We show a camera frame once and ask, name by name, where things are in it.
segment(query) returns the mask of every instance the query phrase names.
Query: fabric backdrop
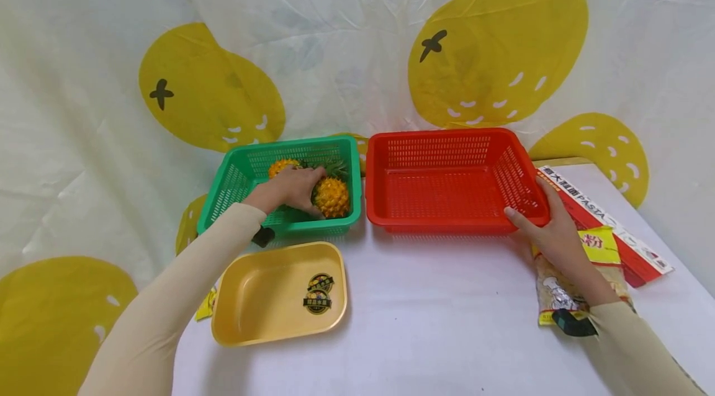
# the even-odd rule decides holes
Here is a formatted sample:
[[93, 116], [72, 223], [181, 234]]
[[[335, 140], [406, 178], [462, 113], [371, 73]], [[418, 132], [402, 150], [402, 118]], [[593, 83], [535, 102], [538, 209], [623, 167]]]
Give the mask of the fabric backdrop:
[[594, 161], [715, 292], [715, 0], [1, 0], [0, 18], [0, 392], [74, 394], [245, 143], [345, 132], [364, 154], [377, 132], [508, 127], [532, 157]]

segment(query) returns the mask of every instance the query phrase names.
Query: white table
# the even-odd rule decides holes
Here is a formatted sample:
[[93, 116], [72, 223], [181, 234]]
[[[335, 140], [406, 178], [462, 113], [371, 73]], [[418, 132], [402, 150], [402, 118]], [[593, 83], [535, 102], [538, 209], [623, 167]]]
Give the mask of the white table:
[[[556, 170], [674, 265], [659, 281], [631, 289], [636, 310], [715, 394], [715, 299], [596, 166]], [[395, 238], [363, 217], [335, 244], [344, 256], [349, 301], [333, 331], [228, 349], [213, 340], [210, 321], [191, 321], [179, 344], [173, 394], [623, 392], [594, 338], [537, 326], [531, 261], [510, 241]]]

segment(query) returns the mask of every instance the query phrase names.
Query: flour package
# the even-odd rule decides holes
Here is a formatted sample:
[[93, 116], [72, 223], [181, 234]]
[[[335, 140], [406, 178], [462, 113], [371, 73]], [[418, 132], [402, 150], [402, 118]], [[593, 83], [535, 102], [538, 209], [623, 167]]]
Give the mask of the flour package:
[[[626, 280], [618, 255], [618, 246], [613, 238], [611, 227], [598, 227], [591, 230], [578, 232], [582, 240], [583, 249], [611, 287], [616, 291], [622, 301], [633, 305], [627, 292]], [[538, 324], [554, 325], [552, 313], [560, 308], [568, 310], [577, 320], [588, 316], [588, 305], [559, 270], [541, 254], [536, 247], [532, 247], [534, 262], [536, 263], [536, 292], [539, 303]]]

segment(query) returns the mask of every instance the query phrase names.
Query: person's left hand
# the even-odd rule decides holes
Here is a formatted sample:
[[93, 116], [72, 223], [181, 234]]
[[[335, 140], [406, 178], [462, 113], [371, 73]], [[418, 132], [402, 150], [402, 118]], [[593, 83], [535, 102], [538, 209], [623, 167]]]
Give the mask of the person's left hand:
[[312, 204], [312, 189], [325, 177], [325, 168], [295, 169], [286, 166], [276, 177], [256, 186], [243, 203], [269, 214], [281, 205], [309, 213], [315, 218], [325, 218]]

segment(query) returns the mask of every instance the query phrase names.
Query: yellow label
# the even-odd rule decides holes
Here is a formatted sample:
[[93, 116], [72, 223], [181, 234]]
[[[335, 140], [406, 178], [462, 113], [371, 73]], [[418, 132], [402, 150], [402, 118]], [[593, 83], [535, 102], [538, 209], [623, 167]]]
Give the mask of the yellow label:
[[[588, 317], [588, 312], [586, 312], [586, 311], [569, 311], [569, 312], [577, 320], [583, 320], [586, 317]], [[538, 315], [538, 325], [539, 326], [555, 325], [556, 322], [554, 321], [554, 319], [551, 318], [551, 314], [554, 314], [554, 311], [541, 312], [541, 314]]]
[[204, 301], [201, 302], [199, 310], [196, 311], [196, 321], [203, 320], [204, 318], [209, 318], [214, 314], [214, 301], [216, 301], [216, 288], [212, 288], [211, 292], [208, 293]]
[[[621, 264], [621, 255], [618, 254], [618, 245], [613, 238], [611, 227], [597, 227], [591, 230], [580, 230], [578, 237], [582, 241], [583, 250], [592, 263]], [[539, 251], [536, 246], [531, 246], [531, 253], [536, 258]]]

